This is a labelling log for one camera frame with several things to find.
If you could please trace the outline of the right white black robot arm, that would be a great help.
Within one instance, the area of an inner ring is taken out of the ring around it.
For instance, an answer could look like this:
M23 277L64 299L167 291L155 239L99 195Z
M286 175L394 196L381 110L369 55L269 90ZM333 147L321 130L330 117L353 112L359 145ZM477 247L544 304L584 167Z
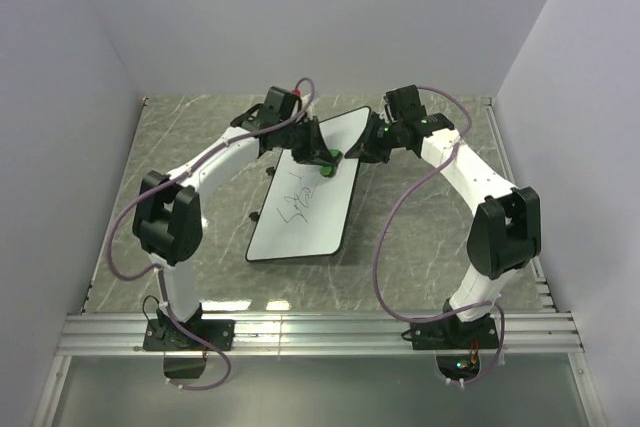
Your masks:
M420 97L423 90L409 85L387 92L384 113L369 116L347 155L363 163L386 163L393 150L402 148L431 166L396 201L393 214L437 175L469 208L473 216L466 241L470 266L441 314L415 320L441 323L444 340L461 347L475 337L475 322L496 308L501 290L515 271L540 254L541 202L533 188L519 188L500 176L467 144L471 120L457 129L445 115L428 113Z

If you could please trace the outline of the green whiteboard eraser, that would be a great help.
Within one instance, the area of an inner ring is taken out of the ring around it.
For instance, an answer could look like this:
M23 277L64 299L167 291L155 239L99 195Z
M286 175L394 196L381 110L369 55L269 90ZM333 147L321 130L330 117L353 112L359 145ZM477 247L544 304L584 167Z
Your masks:
M331 159L325 162L319 170L319 173L324 178L332 178L337 171L338 165L342 160L342 152L338 149L330 149L329 154Z

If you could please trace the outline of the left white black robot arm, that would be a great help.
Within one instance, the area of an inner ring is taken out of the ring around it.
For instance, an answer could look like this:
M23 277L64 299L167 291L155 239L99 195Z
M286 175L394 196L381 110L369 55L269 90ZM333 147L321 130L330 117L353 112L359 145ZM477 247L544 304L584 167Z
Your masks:
M271 87L264 100L230 122L203 152L167 174L148 173L140 189L133 233L157 271L160 310L171 319L166 335L180 349L196 346L203 326L191 258L203 238L202 204L223 182L273 149L288 150L301 165L336 173L342 154L327 147L309 114L315 88Z

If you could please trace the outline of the white whiteboard black frame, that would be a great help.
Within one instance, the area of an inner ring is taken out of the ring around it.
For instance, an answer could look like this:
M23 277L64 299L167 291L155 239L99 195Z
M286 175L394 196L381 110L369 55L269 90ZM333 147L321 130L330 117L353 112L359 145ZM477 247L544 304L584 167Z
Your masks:
M294 161L284 150L275 167L245 259L266 262L331 256L343 246L360 168L340 160L331 177Z

